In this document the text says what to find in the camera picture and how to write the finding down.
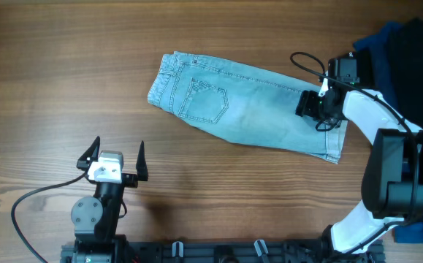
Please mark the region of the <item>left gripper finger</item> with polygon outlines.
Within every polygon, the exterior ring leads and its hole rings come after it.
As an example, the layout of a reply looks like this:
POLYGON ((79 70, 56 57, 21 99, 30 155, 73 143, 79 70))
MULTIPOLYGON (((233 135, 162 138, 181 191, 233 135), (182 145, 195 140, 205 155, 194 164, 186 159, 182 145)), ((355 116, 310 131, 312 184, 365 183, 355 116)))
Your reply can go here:
POLYGON ((136 171, 138 181, 148 181, 148 167, 145 159, 145 143, 140 143, 139 152, 137 154, 136 171))
POLYGON ((100 136, 97 136, 96 139, 92 142, 91 146, 77 160, 76 168, 88 169, 92 162, 97 161, 99 156, 99 147, 100 136))

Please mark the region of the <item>light blue denim shorts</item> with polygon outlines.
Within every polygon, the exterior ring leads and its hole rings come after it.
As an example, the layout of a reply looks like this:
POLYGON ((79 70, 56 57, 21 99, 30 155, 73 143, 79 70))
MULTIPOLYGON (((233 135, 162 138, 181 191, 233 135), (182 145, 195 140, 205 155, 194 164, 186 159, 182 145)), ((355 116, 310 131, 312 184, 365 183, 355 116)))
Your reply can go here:
POLYGON ((224 58, 165 54, 148 102, 227 142, 341 157, 347 123, 325 131, 296 115, 305 91, 319 86, 224 58))

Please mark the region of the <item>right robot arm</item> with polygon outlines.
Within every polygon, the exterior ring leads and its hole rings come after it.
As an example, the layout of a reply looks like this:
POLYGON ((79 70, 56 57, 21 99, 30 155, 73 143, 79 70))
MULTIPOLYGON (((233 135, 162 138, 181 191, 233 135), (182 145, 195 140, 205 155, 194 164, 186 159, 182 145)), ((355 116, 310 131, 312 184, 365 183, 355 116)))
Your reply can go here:
POLYGON ((354 122, 372 150, 362 179, 362 199, 317 240, 296 242, 317 262, 355 262, 392 230, 398 243, 423 243, 423 131, 371 89, 303 92, 296 110, 338 124, 354 122))

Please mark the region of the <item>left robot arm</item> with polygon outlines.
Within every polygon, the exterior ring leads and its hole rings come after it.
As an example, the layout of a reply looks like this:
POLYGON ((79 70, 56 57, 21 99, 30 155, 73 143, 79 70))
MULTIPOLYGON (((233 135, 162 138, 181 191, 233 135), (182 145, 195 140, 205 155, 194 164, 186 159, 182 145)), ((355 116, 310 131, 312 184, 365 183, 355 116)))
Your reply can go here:
POLYGON ((72 207, 71 220, 75 226, 75 244, 61 253, 62 262, 138 262, 134 249, 125 235, 116 233, 126 188, 136 188, 148 180, 145 144, 141 143, 135 173, 123 171, 123 154, 101 150, 100 138, 77 160, 77 168, 96 186, 94 195, 79 199, 72 207))

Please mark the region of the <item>dark blue folded garment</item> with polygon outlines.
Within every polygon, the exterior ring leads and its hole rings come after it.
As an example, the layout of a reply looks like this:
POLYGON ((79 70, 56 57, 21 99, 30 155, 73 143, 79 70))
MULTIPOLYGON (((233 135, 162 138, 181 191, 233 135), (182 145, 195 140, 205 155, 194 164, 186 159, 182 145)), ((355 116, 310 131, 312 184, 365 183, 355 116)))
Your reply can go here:
POLYGON ((400 127, 380 128, 362 180, 362 198, 374 219, 390 218, 398 243, 423 243, 423 20, 384 26, 354 43, 369 50, 376 87, 400 127))

